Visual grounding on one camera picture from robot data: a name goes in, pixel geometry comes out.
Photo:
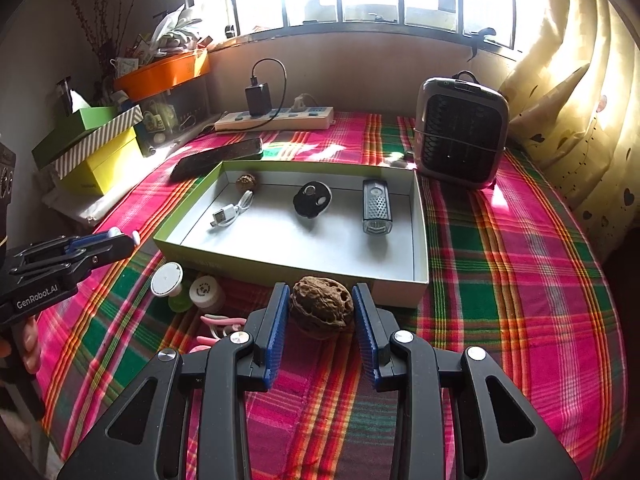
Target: yellow box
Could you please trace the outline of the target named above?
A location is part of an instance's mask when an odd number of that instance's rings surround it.
[[[73,193],[102,196],[142,161],[136,132],[129,128],[78,164],[60,184]]]

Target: striped box lid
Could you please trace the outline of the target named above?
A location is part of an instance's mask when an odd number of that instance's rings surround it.
[[[111,139],[141,123],[142,119],[140,106],[134,106],[73,145],[53,163],[60,179],[65,178],[78,164],[97,152]]]

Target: orange tray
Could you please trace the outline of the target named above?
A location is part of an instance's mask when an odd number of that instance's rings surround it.
[[[207,49],[201,48],[155,62],[116,79],[113,87],[124,90],[133,102],[142,101],[185,81],[209,73]]]

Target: white usb cable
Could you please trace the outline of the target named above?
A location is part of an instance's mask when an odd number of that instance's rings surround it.
[[[253,191],[245,191],[238,204],[225,205],[222,209],[213,213],[213,222],[211,222],[211,227],[228,227],[236,221],[236,218],[251,207],[253,201]]]

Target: tablecloth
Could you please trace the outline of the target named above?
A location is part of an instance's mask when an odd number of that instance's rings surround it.
[[[265,132],[265,157],[379,164],[412,145],[412,120],[337,114],[328,131]],[[194,308],[174,315],[149,279],[164,260],[152,234],[197,181],[169,184],[180,155],[255,133],[205,137],[160,166],[100,229],[137,229],[143,245],[94,271],[76,297],[38,321],[44,428],[63,459],[159,349],[180,352],[206,331]],[[606,280],[558,195],[520,151],[502,158],[494,189],[471,191],[421,178],[431,285],[400,325],[438,348],[486,348],[593,478],[620,444],[626,410],[623,342]],[[246,315],[270,290],[221,279],[223,313]],[[287,327],[273,390],[247,397],[254,479],[387,479],[394,393],[375,393],[351,333],[318,342]],[[447,477],[454,449],[444,398]],[[196,434],[189,442],[194,478]]]

